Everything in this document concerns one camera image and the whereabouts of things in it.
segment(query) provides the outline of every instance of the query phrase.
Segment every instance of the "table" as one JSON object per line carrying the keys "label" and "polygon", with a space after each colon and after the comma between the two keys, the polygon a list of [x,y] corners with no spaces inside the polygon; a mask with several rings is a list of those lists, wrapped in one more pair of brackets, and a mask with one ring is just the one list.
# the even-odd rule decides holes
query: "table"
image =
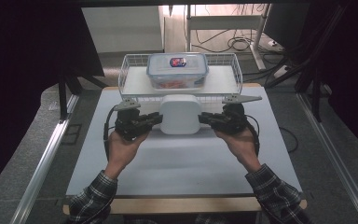
{"label": "table", "polygon": [[[255,117],[260,125],[260,161],[302,191],[264,88],[243,88],[242,94],[263,97],[261,101],[244,104],[246,114]],[[107,164],[103,123],[108,110],[120,100],[115,88],[103,90],[67,195],[78,194]],[[209,105],[208,110],[221,110],[221,106]],[[156,127],[134,161],[121,173],[111,211],[114,214],[260,211],[244,175],[246,171],[210,128],[201,128],[192,135],[167,135]]]}

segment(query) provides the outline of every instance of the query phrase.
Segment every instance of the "wire basket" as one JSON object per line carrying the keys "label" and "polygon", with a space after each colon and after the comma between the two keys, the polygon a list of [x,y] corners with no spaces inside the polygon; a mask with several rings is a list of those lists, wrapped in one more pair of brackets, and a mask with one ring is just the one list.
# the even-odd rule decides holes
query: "wire basket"
{"label": "wire basket", "polygon": [[[242,72],[238,63],[237,56],[234,53],[207,53],[205,54],[207,59],[207,64],[210,69],[213,66],[227,66],[232,70],[228,72],[228,74],[221,74],[221,78],[223,80],[226,79],[224,76],[232,76],[234,78],[235,86],[233,86],[232,90],[227,92],[214,92],[204,90],[200,91],[186,91],[186,89],[181,91],[154,91],[154,90],[145,90],[137,93],[128,93],[125,91],[125,87],[127,84],[127,79],[129,77],[129,72],[133,67],[139,67],[146,70],[148,59],[150,54],[127,54],[124,57],[123,64],[121,66],[120,74],[118,76],[118,89],[120,91],[120,95],[122,98],[134,98],[138,101],[161,101],[162,97],[168,94],[193,94],[201,102],[209,103],[209,102],[221,102],[224,97],[233,93],[241,93],[242,90]],[[219,86],[213,87],[215,90],[219,90]]]}

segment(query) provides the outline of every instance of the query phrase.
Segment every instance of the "plaid sleeve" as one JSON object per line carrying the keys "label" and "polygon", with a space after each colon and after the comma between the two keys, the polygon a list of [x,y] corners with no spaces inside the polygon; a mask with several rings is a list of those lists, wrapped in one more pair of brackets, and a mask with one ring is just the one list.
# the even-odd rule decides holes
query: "plaid sleeve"
{"label": "plaid sleeve", "polygon": [[117,180],[110,179],[103,171],[70,202],[70,216],[67,223],[101,223],[110,213],[110,203],[117,191]]}
{"label": "plaid sleeve", "polygon": [[266,164],[245,176],[257,200],[268,213],[271,223],[313,223],[299,206],[298,190],[280,180]]}

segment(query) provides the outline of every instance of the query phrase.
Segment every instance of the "food container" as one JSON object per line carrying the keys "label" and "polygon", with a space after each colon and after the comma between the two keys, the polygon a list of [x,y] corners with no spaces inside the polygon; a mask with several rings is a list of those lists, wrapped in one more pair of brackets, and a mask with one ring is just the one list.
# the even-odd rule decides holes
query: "food container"
{"label": "food container", "polygon": [[150,55],[146,73],[156,90],[200,89],[208,65],[201,53],[157,53]]}

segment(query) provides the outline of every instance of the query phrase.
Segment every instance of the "hand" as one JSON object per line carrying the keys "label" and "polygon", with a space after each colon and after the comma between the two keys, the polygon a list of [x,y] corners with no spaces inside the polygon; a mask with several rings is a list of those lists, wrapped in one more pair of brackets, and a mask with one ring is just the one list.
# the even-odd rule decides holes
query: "hand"
{"label": "hand", "polygon": [[214,131],[217,137],[223,139],[231,153],[245,167],[249,173],[258,171],[261,168],[260,161],[255,154],[255,143],[251,131],[236,134],[226,134]]}
{"label": "hand", "polygon": [[117,179],[122,170],[135,158],[138,147],[149,133],[144,133],[132,141],[125,140],[116,131],[109,135],[109,160],[104,173],[111,179]]}

